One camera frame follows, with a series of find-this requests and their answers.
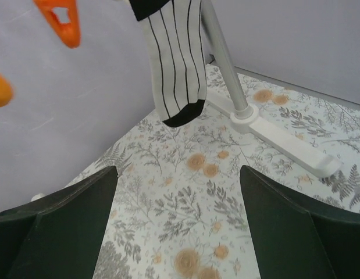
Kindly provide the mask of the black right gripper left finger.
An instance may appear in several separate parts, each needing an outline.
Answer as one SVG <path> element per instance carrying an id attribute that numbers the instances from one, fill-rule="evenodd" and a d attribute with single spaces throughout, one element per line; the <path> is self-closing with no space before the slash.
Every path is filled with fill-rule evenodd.
<path id="1" fill-rule="evenodd" d="M 0 278 L 92 278 L 117 181 L 109 166 L 0 212 Z"/>

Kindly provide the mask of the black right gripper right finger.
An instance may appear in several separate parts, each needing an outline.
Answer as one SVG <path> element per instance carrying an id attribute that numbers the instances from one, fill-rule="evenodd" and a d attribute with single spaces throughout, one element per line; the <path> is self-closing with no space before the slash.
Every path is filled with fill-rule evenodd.
<path id="1" fill-rule="evenodd" d="M 360 278 L 360 214 L 249 166 L 240 186 L 261 278 Z"/>

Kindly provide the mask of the white black pinstripe sock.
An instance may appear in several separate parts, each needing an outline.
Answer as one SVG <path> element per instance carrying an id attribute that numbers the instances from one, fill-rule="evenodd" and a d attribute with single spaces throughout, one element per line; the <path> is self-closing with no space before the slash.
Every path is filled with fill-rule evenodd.
<path id="1" fill-rule="evenodd" d="M 160 120 L 181 127 L 204 108 L 207 84 L 201 1 L 130 1 L 148 47 L 152 92 Z"/>

